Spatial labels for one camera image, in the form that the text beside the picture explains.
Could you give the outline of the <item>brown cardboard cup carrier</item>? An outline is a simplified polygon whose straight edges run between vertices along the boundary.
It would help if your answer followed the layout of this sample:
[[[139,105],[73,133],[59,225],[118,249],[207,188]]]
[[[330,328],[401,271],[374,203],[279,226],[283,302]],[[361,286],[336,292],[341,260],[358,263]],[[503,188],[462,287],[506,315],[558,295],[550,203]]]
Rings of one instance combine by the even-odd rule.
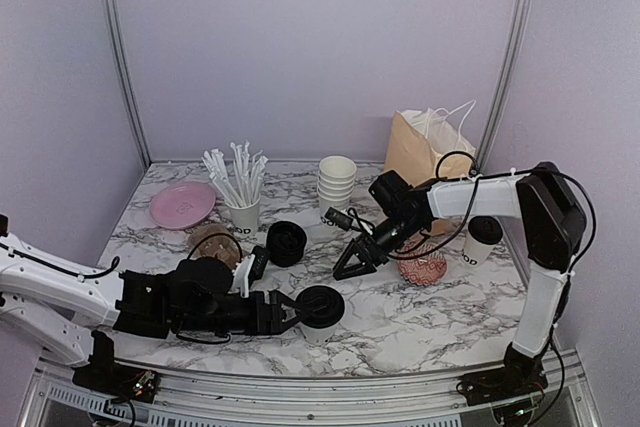
[[[222,224],[208,224],[198,227],[188,238],[189,251],[195,247],[193,258],[213,257],[234,270],[244,252],[238,250],[235,237]]]

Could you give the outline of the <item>white paper coffee cup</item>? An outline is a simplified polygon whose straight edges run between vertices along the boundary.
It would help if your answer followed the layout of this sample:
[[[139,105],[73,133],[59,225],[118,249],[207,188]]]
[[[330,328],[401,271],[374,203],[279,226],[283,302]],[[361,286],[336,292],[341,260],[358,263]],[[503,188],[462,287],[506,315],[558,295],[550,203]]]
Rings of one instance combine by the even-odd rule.
[[[494,247],[499,244],[501,239],[490,238],[486,242],[482,238],[476,238],[471,232],[468,232],[462,248],[462,260],[468,267],[478,267],[483,264]]]

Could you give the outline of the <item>brown paper bag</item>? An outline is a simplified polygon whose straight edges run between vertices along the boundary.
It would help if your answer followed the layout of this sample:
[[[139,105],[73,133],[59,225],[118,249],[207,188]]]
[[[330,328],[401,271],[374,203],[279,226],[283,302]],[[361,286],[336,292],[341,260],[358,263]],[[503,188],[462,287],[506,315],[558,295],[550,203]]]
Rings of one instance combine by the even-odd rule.
[[[396,111],[383,170],[395,171],[412,186],[437,176],[467,174],[476,148],[462,135],[462,126],[475,104],[471,100],[451,110]]]

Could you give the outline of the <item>black plastic cup lid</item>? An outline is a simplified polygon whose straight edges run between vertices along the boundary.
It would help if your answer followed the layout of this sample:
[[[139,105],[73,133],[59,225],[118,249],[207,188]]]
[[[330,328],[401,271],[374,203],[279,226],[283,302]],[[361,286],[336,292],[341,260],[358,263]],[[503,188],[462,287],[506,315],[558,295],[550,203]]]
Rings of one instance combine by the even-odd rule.
[[[496,245],[503,238],[499,221],[491,216],[475,216],[468,223],[470,236],[485,245]]]

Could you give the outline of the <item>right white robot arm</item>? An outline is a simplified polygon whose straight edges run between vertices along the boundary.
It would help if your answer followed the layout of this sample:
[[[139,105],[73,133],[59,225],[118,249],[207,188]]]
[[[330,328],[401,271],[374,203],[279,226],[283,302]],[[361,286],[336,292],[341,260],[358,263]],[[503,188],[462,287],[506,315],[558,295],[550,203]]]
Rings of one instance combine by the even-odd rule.
[[[496,387],[515,395],[533,380],[534,366],[527,358],[540,355],[547,345],[571,272],[590,246],[582,238],[585,229],[595,227],[595,213],[592,204],[582,205],[576,198],[579,186],[551,162],[489,176],[431,179],[418,186],[409,185],[395,171],[386,172],[369,188],[386,216],[382,223],[368,227],[356,212],[326,211],[327,220],[359,233],[334,265],[333,276],[349,279],[373,273],[389,260],[417,258],[404,244],[437,220],[478,216],[520,220],[530,277],[511,348],[521,356],[495,375]]]

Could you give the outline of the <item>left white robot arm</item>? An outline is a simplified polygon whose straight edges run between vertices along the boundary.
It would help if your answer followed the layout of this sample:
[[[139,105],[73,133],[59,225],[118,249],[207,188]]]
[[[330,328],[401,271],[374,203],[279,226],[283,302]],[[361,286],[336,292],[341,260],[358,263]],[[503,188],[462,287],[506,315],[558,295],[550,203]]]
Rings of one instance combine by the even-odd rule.
[[[53,358],[86,367],[106,392],[125,385],[126,370],[111,357],[105,328],[144,338],[169,335],[204,345],[235,334],[274,336],[309,318],[308,307],[283,293],[252,291],[257,260],[235,269],[213,257],[181,260],[164,274],[106,270],[56,257],[22,242],[1,219],[1,318],[24,329]]]

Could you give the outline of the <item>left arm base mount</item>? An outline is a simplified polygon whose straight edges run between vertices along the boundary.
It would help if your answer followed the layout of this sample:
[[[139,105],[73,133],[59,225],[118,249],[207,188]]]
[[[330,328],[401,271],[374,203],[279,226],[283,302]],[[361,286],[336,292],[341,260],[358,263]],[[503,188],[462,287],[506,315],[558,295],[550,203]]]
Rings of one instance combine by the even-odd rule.
[[[73,369],[73,384],[118,399],[151,404],[156,396],[159,374],[117,363],[114,342],[105,333],[94,330],[91,338],[93,347],[88,364]]]

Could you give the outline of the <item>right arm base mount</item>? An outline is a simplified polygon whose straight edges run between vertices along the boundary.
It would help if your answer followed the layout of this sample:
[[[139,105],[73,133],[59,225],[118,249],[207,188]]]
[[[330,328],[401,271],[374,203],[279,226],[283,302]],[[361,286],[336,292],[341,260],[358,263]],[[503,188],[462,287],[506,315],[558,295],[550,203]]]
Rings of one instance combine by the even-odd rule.
[[[534,392],[543,393],[548,381],[543,372],[542,359],[549,344],[547,342],[534,357],[527,357],[510,343],[501,367],[462,375],[456,385],[457,393],[465,397],[468,406],[508,400]]]

